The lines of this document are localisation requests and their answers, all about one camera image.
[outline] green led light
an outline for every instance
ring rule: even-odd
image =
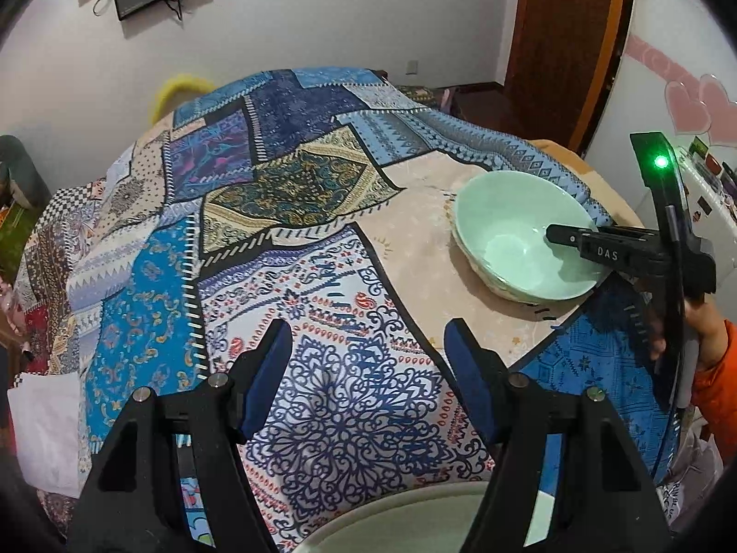
[[[670,164],[670,163],[671,163],[671,161],[668,160],[668,156],[664,156],[664,155],[661,154],[661,155],[657,156],[657,158],[655,158],[655,165],[658,168],[661,168],[661,169],[662,168],[667,168],[668,167],[668,164]]]

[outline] pink heart decoration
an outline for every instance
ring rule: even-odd
[[[737,146],[737,104],[727,97],[720,80],[713,75],[701,77],[699,99],[711,116],[710,144]]]
[[[701,135],[709,130],[712,123],[709,110],[701,101],[690,98],[683,83],[672,81],[666,85],[666,105],[676,133]]]

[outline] white cloth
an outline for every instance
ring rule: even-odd
[[[708,441],[700,438],[705,425],[706,420],[696,408],[668,475],[657,488],[662,510],[674,532],[681,532],[696,517],[725,470],[714,435]]]
[[[23,477],[38,489],[78,498],[79,376],[23,374],[21,380],[7,398]]]

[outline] white plate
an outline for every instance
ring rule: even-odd
[[[294,553],[456,553],[487,486],[438,484],[376,500],[322,526]],[[554,502],[547,493],[537,493],[526,546],[548,536]]]

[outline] wooden door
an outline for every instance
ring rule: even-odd
[[[618,36],[624,44],[631,11],[624,1],[518,0],[504,94],[522,137],[581,149],[618,65],[614,46]]]

